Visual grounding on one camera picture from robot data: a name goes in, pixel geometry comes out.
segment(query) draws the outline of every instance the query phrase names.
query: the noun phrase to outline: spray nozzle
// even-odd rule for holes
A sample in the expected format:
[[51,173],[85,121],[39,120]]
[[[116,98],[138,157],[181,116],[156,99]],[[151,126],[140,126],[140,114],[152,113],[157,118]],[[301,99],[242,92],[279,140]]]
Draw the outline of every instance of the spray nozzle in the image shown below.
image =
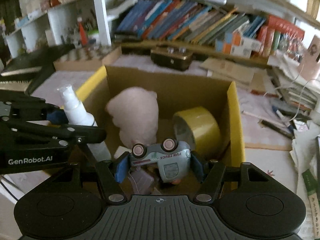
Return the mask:
[[80,104],[76,93],[71,85],[65,85],[58,88],[65,110],[77,108]]

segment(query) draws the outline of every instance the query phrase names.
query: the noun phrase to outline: packing tape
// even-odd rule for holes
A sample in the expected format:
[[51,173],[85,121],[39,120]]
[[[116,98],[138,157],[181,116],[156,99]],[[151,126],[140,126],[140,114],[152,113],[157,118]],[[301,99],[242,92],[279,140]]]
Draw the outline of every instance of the packing tape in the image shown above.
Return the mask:
[[177,140],[187,142],[203,158],[214,158],[219,150],[221,134],[217,121],[204,107],[195,107],[173,115]]

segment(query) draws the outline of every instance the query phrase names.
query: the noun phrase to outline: white spray bottle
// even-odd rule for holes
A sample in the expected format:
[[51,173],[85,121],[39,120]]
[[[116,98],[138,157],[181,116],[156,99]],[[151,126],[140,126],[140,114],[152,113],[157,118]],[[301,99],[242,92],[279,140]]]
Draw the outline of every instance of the white spray bottle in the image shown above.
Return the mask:
[[[71,85],[63,86],[58,89],[64,104],[64,112],[70,124],[97,126],[92,114],[88,113],[83,103],[77,98]],[[111,160],[111,154],[105,142],[97,144],[87,144],[93,157],[97,162]]]

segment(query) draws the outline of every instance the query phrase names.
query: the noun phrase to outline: stuffed animal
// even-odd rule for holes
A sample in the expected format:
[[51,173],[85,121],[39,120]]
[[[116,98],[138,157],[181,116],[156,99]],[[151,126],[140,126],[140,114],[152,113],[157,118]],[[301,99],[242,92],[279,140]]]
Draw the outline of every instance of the stuffed animal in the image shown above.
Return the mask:
[[159,107],[155,92],[127,88],[108,102],[106,111],[120,128],[120,140],[127,148],[132,149],[136,143],[156,143]]

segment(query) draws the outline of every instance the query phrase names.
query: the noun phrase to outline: toy truck wheel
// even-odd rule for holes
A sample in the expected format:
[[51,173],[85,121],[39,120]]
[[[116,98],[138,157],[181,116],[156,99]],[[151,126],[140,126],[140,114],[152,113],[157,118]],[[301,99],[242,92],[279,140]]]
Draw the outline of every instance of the toy truck wheel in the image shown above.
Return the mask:
[[147,153],[147,149],[146,147],[141,144],[141,143],[137,143],[132,147],[132,155],[137,158],[143,158]]
[[172,152],[174,151],[178,144],[175,140],[171,139],[171,138],[168,138],[166,140],[163,141],[163,143],[161,144],[162,146],[162,149],[166,152]]

